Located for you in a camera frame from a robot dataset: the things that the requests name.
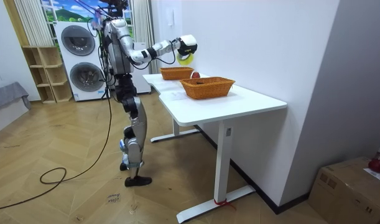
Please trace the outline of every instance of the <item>yellow object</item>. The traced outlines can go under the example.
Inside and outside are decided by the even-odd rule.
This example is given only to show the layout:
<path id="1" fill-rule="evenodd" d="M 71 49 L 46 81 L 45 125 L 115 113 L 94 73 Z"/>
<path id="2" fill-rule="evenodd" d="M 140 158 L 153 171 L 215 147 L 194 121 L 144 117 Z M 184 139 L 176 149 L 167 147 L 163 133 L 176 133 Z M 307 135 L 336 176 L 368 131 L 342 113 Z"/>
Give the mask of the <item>yellow object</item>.
<path id="1" fill-rule="evenodd" d="M 185 59 L 182 59 L 181 57 L 182 56 L 180 54 L 177 54 L 176 56 L 177 62 L 181 65 L 189 65 L 192 62 L 192 60 L 194 60 L 194 55 L 191 53 Z"/>

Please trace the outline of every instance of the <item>cable on floor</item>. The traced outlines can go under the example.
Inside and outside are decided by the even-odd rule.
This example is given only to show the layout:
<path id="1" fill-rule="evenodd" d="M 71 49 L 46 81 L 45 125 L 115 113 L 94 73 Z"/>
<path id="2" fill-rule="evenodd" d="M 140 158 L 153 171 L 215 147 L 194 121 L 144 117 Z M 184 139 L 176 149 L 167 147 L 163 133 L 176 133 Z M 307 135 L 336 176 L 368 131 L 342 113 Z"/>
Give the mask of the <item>cable on floor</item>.
<path id="1" fill-rule="evenodd" d="M 0 207 L 0 209 L 13 207 L 13 206 L 16 206 L 16 205 L 20 205 L 20 204 L 22 204 L 22 203 L 29 202 L 29 201 L 31 201 L 31 200 L 33 200 L 33 199 L 39 198 L 39 197 L 41 197 L 41 196 L 43 196 L 43 195 L 45 195 L 45 194 L 51 192 L 52 190 L 56 189 L 56 187 L 58 187 L 62 182 L 66 182 L 66 181 L 68 181 L 68 180 L 72 180 L 72 179 L 74 179 L 74 178 L 77 178 L 77 177 L 79 177 L 80 175 L 84 174 L 85 172 L 88 172 L 93 166 L 96 165 L 96 163 L 99 161 L 101 155 L 103 154 L 103 152 L 104 152 L 104 150 L 105 150 L 105 147 L 107 146 L 108 139 L 109 139 L 109 132 L 110 132 L 110 130 L 111 130 L 111 120 L 112 120 L 113 114 L 112 114 L 112 110 L 111 110 L 111 102 L 110 102 L 110 100 L 109 100 L 108 94 L 107 94 L 107 99 L 108 99 L 108 106 L 109 106 L 109 124 L 108 124 L 107 138 L 106 138 L 106 140 L 105 140 L 105 143 L 104 143 L 103 149 L 101 150 L 100 154 L 98 155 L 98 158 L 96 159 L 96 161 L 95 161 L 95 162 L 94 162 L 89 168 L 87 168 L 87 170 L 83 171 L 82 173 L 80 173 L 80 174 L 78 174 L 78 175 L 76 175 L 76 176 L 74 176 L 74 177 L 68 178 L 68 179 L 65 179 L 65 176 L 67 175 L 67 169 L 64 168 L 64 167 L 56 167 L 56 168 L 54 168 L 54 169 L 49 170 L 49 171 L 47 171 L 46 173 L 44 173 L 44 174 L 42 174 L 42 175 L 40 176 L 39 181 L 40 181 L 42 184 L 56 184 L 54 187 L 52 187 L 51 189 L 49 189 L 49 190 L 47 190 L 47 191 L 45 191 L 45 192 L 43 192 L 43 193 L 41 193 L 41 194 L 39 194 L 39 195 L 36 195 L 36 196 L 34 196 L 34 197 L 31 197 L 31 198 L 28 198 L 28 199 L 23 200 L 23 201 L 21 201 L 21 202 L 17 202 L 17 203 L 13 203 L 13 204 L 11 204 L 11 205 L 6 205 L 6 206 L 3 206 L 3 207 Z M 45 176 L 46 174 L 48 174 L 48 173 L 50 173 L 50 172 L 53 172 L 53 171 L 55 171 L 55 170 L 64 170 L 64 175 L 63 175 L 63 177 L 61 178 L 61 180 L 59 180 L 59 181 L 55 181 L 55 182 L 46 182 L 46 181 L 43 181 L 43 176 Z"/>

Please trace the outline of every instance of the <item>table top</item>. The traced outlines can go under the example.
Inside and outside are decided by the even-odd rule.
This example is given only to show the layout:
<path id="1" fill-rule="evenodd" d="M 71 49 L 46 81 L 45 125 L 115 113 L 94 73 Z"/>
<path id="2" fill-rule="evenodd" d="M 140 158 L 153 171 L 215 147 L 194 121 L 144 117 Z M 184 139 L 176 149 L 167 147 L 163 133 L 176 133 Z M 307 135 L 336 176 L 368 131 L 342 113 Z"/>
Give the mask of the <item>table top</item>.
<path id="1" fill-rule="evenodd" d="M 160 94 L 159 100 L 180 126 L 191 126 L 255 113 L 278 110 L 287 103 L 233 85 L 225 97 L 194 100 L 178 80 L 164 80 L 161 74 L 143 75 Z"/>

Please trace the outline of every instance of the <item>baseboard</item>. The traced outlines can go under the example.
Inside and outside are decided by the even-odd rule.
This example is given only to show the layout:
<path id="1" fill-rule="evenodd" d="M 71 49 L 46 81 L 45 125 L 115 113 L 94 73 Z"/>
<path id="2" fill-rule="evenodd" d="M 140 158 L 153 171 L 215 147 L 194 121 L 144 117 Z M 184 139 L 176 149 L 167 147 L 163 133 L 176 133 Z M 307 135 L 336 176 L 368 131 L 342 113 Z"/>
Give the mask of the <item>baseboard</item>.
<path id="1" fill-rule="evenodd" d="M 205 133 L 202 128 L 200 128 L 198 125 L 194 125 L 195 128 L 197 128 L 201 134 L 203 135 L 203 137 L 205 137 L 205 139 L 217 150 L 217 144 L 212 140 L 212 138 L 210 138 L 207 133 Z M 250 185 L 252 186 L 255 190 L 256 190 L 256 193 L 263 199 L 263 201 L 271 208 L 271 210 L 276 214 L 280 214 L 292 207 L 294 207 L 295 205 L 301 203 L 301 202 L 304 202 L 308 199 L 308 195 L 310 193 L 307 193 L 307 194 L 304 194 L 300 197 L 297 197 L 293 200 L 291 200 L 290 202 L 287 202 L 283 205 L 280 205 L 280 206 L 277 206 L 269 196 L 266 195 L 266 193 L 263 192 L 262 189 L 260 189 L 259 186 L 257 186 L 257 184 L 248 176 L 245 174 L 245 172 L 239 168 L 239 166 L 232 160 L 230 159 L 230 165 L 240 174 L 240 176 Z"/>

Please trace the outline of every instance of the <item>herringbone parquet floor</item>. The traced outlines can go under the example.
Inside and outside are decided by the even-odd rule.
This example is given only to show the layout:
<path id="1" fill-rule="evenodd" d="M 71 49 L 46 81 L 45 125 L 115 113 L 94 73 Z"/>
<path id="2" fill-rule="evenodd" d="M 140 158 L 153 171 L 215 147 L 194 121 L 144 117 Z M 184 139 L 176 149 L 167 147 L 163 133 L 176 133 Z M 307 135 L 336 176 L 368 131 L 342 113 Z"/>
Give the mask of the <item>herringbone parquet floor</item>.
<path id="1" fill-rule="evenodd" d="M 148 133 L 140 174 L 151 176 L 151 185 L 123 186 L 128 172 L 119 171 L 118 142 L 129 121 L 122 106 L 112 101 L 111 135 L 99 163 L 41 198 L 0 210 L 0 223 L 177 223 L 179 211 L 212 199 L 216 151 L 201 134 L 149 142 L 151 137 L 172 132 L 170 115 L 157 96 L 141 96 L 148 115 Z M 54 167 L 66 167 L 71 177 L 90 166 L 103 147 L 108 120 L 106 100 L 34 103 L 32 110 L 0 132 L 0 206 L 51 188 L 42 185 L 39 177 Z M 59 180 L 61 176 L 59 170 L 46 179 Z M 228 190 L 245 184 L 231 169 Z M 233 205 L 237 210 L 218 208 L 189 223 L 325 223 L 306 203 L 280 215 L 274 215 L 257 194 Z"/>

